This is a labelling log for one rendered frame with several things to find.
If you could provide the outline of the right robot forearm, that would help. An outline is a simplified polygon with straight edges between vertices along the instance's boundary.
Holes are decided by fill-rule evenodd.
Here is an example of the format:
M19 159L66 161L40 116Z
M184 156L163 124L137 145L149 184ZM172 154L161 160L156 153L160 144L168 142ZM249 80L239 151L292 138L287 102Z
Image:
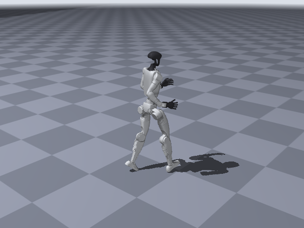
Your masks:
M150 98L151 102L154 102L158 107L166 107L167 103L160 102L153 92L149 92L148 97Z

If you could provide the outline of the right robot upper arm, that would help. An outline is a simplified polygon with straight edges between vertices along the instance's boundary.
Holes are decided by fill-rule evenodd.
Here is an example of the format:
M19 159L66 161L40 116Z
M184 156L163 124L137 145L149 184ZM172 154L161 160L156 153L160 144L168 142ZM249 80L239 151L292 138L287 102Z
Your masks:
M162 76L156 72L156 74L153 77L153 81L149 87L149 89L147 90L146 95L148 96L149 92L153 92L154 89L156 89L156 87L158 86L158 84L162 81Z

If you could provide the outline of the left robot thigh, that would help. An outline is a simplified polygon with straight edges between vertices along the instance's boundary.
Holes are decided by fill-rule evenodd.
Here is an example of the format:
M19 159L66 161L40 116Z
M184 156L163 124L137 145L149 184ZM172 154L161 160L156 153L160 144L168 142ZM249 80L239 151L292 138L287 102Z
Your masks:
M147 132L149 130L149 126L150 126L150 114L146 114L143 111L143 105L138 107L138 113L142 114L141 118L140 118L140 122L141 122L141 132L137 133L136 135L136 139L140 142L144 141Z

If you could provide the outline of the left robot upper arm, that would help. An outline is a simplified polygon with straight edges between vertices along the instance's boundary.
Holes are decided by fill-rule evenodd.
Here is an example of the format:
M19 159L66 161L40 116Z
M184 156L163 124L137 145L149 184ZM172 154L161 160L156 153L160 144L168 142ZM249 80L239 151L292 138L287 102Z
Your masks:
M141 79L141 84L140 84L141 89L143 89L143 76L144 76L144 70L145 69L146 69L146 67L144 67L143 70L142 70L142 79Z

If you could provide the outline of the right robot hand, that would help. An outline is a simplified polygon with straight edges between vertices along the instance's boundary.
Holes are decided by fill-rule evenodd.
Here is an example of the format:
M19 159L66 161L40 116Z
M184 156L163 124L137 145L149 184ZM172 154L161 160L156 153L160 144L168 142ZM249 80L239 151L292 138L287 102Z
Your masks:
M174 103L173 101L175 101L175 99L172 100L171 102L163 102L163 103L167 103L165 108L168 107L168 108L170 108L170 109L176 109L177 106L175 106L175 105L178 105L178 104L177 104L178 102L175 102L175 103ZM176 108L174 108L174 107L176 107Z

